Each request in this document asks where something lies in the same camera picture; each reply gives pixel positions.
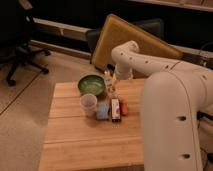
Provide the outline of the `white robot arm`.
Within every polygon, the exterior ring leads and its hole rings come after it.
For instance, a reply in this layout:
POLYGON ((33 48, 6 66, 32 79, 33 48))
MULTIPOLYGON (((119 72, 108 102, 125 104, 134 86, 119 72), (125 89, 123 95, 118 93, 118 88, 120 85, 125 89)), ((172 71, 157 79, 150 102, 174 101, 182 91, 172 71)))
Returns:
POLYGON ((140 98, 145 171, 203 171, 197 113, 213 105, 213 70, 141 54, 134 41, 111 51, 115 75, 147 76, 140 98))

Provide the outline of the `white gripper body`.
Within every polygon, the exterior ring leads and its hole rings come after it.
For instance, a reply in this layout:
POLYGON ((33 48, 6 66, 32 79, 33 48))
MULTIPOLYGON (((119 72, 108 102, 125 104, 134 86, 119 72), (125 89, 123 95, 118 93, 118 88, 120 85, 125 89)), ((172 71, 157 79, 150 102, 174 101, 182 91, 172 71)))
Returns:
POLYGON ((133 72, 131 68, 121 67, 119 65, 115 66, 113 73, 113 85, 116 85, 121 80, 129 80, 133 78, 133 72))

